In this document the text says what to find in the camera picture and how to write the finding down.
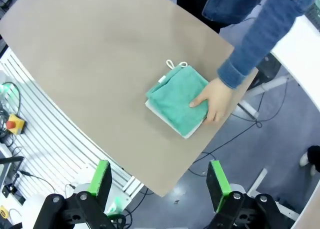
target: denim jacket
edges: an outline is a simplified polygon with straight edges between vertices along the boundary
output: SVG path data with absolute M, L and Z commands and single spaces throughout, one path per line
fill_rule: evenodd
M 261 0 L 208 0 L 202 15 L 212 21 L 237 24 Z M 236 88 L 276 43 L 287 34 L 296 17 L 305 13 L 315 0 L 267 0 L 242 42 L 218 69 L 218 76 Z

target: red button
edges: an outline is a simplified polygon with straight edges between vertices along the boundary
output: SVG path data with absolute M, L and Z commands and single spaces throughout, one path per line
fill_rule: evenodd
M 10 121 L 10 120 L 8 120 L 5 125 L 6 125 L 6 128 L 8 128 L 8 129 L 13 129 L 16 127 L 16 123 L 14 121 Z

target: hand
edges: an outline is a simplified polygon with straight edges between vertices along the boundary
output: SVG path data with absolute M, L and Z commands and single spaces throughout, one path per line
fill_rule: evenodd
M 204 123 L 217 122 L 225 115 L 232 92 L 233 90 L 230 87 L 226 86 L 219 78 L 216 78 L 206 85 L 189 106 L 194 108 L 204 100 L 208 100 L 208 114 Z

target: white shoe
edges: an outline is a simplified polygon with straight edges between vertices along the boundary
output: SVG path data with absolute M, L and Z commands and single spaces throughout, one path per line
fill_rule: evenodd
M 310 170 L 310 175 L 313 177 L 317 173 L 316 166 L 312 165 Z
M 302 155 L 300 162 L 299 162 L 299 165 L 300 165 L 300 167 L 304 167 L 308 164 L 309 164 L 308 153 L 306 152 L 305 154 Z

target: black pants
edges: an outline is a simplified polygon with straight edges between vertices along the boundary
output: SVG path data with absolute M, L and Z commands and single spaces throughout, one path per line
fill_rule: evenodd
M 224 28 L 230 25 L 226 23 L 211 21 L 202 15 L 202 11 L 207 3 L 207 0 L 176 0 L 176 3 L 178 6 L 182 7 L 187 12 L 194 15 L 200 21 L 205 23 L 208 27 L 210 27 L 216 33 L 219 33 L 221 28 Z
M 315 165 L 315 169 L 320 172 L 320 146 L 313 145 L 308 148 L 308 161 Z

